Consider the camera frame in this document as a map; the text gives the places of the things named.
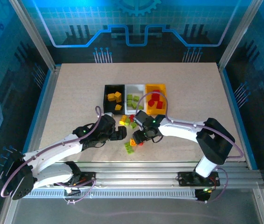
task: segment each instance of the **small block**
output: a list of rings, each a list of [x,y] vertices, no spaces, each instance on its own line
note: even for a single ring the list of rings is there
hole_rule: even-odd
[[[127,95],[127,100],[129,100],[129,99],[130,99],[130,100],[133,100],[133,95],[132,95],[132,94],[128,94],[128,95]]]
[[[122,94],[120,92],[116,92],[114,94],[115,99],[122,98]]]
[[[160,100],[160,95],[158,93],[153,93],[152,94],[152,100],[153,101],[159,101]]]
[[[127,101],[127,106],[132,106],[132,100],[131,100],[131,99],[129,99],[129,100]]]
[[[130,139],[130,146],[137,146],[136,142],[134,139]]]
[[[134,96],[133,97],[133,101],[138,102],[139,101],[139,96]]]
[[[147,104],[148,104],[150,107],[152,107],[152,106],[154,106],[155,101],[153,101],[153,100],[151,99],[151,100],[149,100],[149,102],[147,102]]]
[[[136,107],[137,107],[137,103],[132,101],[132,107],[133,107],[133,109],[135,110]]]
[[[122,106],[119,105],[119,104],[117,104],[117,105],[115,106],[115,110],[116,110],[116,111],[119,111],[121,108],[122,108]]]
[[[157,109],[162,109],[162,106],[163,106],[163,102],[162,101],[158,101],[157,103]]]
[[[137,124],[135,122],[131,122],[130,125],[131,125],[132,129],[137,127]]]

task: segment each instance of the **glass panel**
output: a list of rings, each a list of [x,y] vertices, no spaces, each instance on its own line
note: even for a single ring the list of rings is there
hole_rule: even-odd
[[[48,68],[10,3],[1,0],[0,171],[9,153],[4,146],[23,149],[45,78],[39,70],[47,73]]]
[[[236,92],[236,101],[257,166],[264,177],[264,2],[226,71]]]
[[[250,0],[24,4],[55,63],[218,62]]]

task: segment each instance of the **green cube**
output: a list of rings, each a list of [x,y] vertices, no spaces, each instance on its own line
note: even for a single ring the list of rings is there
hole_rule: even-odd
[[[132,94],[128,94],[128,95],[127,95],[127,100],[129,100],[129,99],[130,99],[130,100],[133,100],[133,95],[132,95]]]
[[[125,148],[126,148],[128,154],[134,153],[132,146],[130,146],[130,142],[125,143]]]
[[[125,120],[125,125],[129,125],[130,124],[130,119],[129,118],[127,118],[126,120]]]
[[[132,106],[132,100],[131,100],[131,99],[129,99],[129,100],[127,101],[127,106]]]
[[[137,124],[136,124],[135,122],[131,122],[130,125],[131,125],[131,128],[132,128],[132,129],[134,129],[134,128],[137,127]]]
[[[136,102],[132,102],[132,107],[133,107],[134,110],[136,109],[136,106],[137,106],[137,103]]]
[[[134,96],[133,97],[133,101],[138,102],[139,101],[139,96]]]

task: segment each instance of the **yellow cube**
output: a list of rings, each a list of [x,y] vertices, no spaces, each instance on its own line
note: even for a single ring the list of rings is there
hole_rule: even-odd
[[[136,142],[134,139],[130,139],[130,146],[137,146]]]
[[[117,105],[115,106],[115,110],[116,110],[116,111],[119,111],[121,108],[122,108],[122,106],[119,105],[119,104],[117,104]]]
[[[115,99],[121,99],[122,98],[122,94],[120,92],[116,92],[114,94],[114,97],[115,97]]]
[[[123,115],[121,120],[119,121],[119,124],[120,125],[125,125],[125,120],[127,119],[127,116],[126,115]]]
[[[114,93],[108,94],[107,99],[108,101],[114,101],[115,100]]]

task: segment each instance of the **red cube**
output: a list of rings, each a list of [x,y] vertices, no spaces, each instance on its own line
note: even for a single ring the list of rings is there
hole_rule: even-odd
[[[157,103],[157,109],[162,109],[162,106],[163,106],[163,102],[162,101],[158,101]]]
[[[155,101],[153,101],[152,99],[149,100],[149,102],[147,102],[147,104],[149,104],[150,107],[154,106]]]

